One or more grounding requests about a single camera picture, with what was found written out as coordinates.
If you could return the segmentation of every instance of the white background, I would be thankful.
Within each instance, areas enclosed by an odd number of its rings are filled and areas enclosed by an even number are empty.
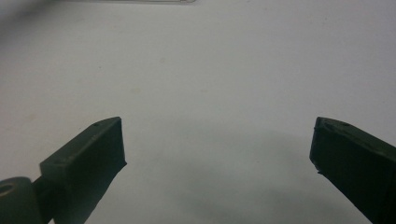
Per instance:
[[[369,223],[308,155],[318,116],[396,145],[394,0],[15,2],[0,179],[120,116],[128,165],[89,224]]]

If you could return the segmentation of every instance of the dark green object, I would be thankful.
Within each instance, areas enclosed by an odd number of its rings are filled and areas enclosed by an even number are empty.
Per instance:
[[[125,165],[121,119],[96,122],[42,161],[33,184],[25,177],[0,182],[10,186],[0,192],[0,223],[82,224]]]
[[[310,159],[373,223],[396,223],[396,148],[342,121],[318,118]]]

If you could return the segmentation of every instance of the blurry object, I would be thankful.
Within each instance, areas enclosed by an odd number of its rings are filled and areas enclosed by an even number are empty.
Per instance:
[[[40,176],[0,182],[0,223],[82,224],[126,165],[121,119],[96,122],[40,163]]]
[[[342,121],[318,118],[310,159],[373,223],[396,223],[396,148]]]

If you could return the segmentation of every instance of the hole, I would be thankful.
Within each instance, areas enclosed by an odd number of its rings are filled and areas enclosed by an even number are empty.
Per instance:
[[[10,193],[13,189],[14,189],[14,186],[11,184],[0,186],[0,196]]]

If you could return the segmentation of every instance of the white surface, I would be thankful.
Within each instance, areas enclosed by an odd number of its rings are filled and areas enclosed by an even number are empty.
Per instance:
[[[393,0],[28,7],[0,23],[0,179],[36,179],[53,151],[121,116],[129,164],[87,223],[369,223],[308,154],[317,116],[396,145],[395,11]]]

